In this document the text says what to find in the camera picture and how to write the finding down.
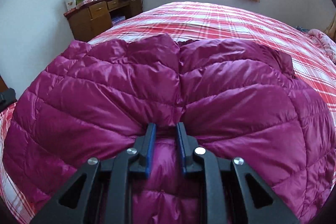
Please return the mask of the brown wooden desk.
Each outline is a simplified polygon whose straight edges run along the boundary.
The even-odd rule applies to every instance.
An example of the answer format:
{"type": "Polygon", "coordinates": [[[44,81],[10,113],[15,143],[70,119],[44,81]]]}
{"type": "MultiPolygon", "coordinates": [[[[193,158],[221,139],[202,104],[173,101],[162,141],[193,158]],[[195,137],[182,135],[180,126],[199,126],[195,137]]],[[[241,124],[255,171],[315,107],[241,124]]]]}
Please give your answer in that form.
{"type": "Polygon", "coordinates": [[[88,42],[112,28],[111,19],[125,16],[126,20],[143,12],[143,0],[99,0],[87,3],[64,14],[74,39],[88,42]]]}

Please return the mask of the white gift box on desk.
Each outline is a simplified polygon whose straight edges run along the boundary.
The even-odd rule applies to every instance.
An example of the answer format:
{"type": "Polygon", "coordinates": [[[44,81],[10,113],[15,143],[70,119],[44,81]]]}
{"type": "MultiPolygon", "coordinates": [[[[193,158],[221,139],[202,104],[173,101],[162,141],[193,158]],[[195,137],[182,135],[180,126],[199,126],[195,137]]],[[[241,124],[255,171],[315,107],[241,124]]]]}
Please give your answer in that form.
{"type": "Polygon", "coordinates": [[[67,11],[70,11],[72,9],[76,8],[76,0],[65,0],[67,11]]]}

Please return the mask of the books in desk shelf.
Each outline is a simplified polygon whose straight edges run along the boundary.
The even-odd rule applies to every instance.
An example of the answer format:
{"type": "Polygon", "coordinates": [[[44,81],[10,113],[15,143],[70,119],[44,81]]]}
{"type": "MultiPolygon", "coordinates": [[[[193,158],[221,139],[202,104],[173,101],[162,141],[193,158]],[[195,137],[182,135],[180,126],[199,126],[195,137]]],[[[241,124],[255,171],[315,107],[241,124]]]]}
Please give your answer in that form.
{"type": "Polygon", "coordinates": [[[125,20],[126,20],[125,16],[115,16],[111,19],[112,26],[114,27],[116,25],[119,25],[119,24],[123,23],[125,20]]]}

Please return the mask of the pink floral folded quilt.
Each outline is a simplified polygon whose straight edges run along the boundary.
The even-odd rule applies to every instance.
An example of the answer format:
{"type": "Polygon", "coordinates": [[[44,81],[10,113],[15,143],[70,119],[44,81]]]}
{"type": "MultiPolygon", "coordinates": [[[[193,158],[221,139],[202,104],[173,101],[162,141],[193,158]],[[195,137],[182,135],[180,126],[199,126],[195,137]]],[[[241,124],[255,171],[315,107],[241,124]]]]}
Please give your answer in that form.
{"type": "Polygon", "coordinates": [[[329,59],[331,59],[331,61],[335,64],[336,63],[335,42],[331,40],[331,38],[329,38],[322,31],[317,29],[309,30],[308,35],[313,36],[314,38],[317,39],[317,41],[321,44],[321,46],[325,50],[329,59]]]}

